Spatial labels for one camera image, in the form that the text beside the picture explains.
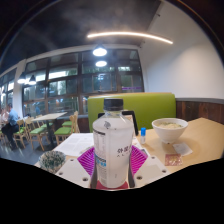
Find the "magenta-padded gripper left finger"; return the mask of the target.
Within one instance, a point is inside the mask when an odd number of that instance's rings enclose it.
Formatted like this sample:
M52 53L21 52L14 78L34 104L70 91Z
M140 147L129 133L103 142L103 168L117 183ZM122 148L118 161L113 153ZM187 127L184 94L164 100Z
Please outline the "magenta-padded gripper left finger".
M95 170L94 148L87 149L78 158L68 159L56 175L81 187L95 188L97 172Z

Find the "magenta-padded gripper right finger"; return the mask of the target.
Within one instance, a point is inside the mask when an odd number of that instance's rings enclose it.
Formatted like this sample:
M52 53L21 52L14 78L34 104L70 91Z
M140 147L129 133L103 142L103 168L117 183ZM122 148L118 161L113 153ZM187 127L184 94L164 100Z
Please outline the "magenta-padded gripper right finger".
M168 169L156 156L150 156L145 149L132 147L128 171L130 188L146 186L169 174Z

